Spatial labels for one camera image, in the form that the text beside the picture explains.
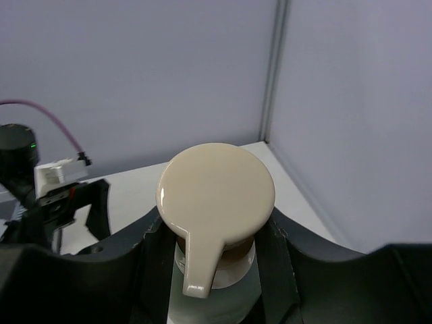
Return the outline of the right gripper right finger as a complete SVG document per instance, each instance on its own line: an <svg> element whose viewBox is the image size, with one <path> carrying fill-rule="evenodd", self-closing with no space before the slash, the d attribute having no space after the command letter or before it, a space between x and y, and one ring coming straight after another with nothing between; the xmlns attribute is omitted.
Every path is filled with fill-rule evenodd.
<svg viewBox="0 0 432 324"><path fill-rule="evenodd" d="M430 323L431 245L363 254L274 209L254 237L261 295L253 323Z"/></svg>

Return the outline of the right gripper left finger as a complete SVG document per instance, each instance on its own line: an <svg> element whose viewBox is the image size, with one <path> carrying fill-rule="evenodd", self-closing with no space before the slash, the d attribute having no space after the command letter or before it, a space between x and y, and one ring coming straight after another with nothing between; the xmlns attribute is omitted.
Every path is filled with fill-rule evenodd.
<svg viewBox="0 0 432 324"><path fill-rule="evenodd" d="M2 323L165 323L174 233L156 209L78 254L1 246Z"/></svg>

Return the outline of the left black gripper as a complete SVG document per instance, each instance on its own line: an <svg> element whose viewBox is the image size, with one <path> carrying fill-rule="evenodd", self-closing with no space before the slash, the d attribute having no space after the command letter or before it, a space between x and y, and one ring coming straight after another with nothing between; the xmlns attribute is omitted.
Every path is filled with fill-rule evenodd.
<svg viewBox="0 0 432 324"><path fill-rule="evenodd" d="M97 239L104 240L111 235L108 216L109 183L100 179L95 182L82 182L72 190L72 210L70 208L71 184L54 189L48 195L37 198L34 181L1 176L3 185L21 205L21 212L6 221L6 229L1 235L2 244L36 244L59 253L61 250L62 229L75 222L78 209L90 206L85 226Z"/></svg>

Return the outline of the green bottle beige cap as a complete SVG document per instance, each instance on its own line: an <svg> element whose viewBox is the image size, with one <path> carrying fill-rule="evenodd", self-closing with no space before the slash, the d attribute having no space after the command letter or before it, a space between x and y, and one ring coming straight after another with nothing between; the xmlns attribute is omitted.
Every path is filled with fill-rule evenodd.
<svg viewBox="0 0 432 324"><path fill-rule="evenodd" d="M169 319L240 323L261 295L254 236L275 205L266 166L239 146L199 144L167 164L156 202L176 236Z"/></svg>

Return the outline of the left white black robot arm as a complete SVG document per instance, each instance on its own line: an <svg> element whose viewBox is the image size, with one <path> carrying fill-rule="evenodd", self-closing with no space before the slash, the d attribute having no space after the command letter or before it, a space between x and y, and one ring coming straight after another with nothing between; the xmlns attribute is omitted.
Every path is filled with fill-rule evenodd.
<svg viewBox="0 0 432 324"><path fill-rule="evenodd" d="M78 209L90 208L85 226L97 239L111 235L108 216L109 183L82 182L89 161L77 159L39 163L34 132L25 125L1 126L1 185L18 201L5 223L3 244L36 244L59 252L61 231L75 222Z"/></svg>

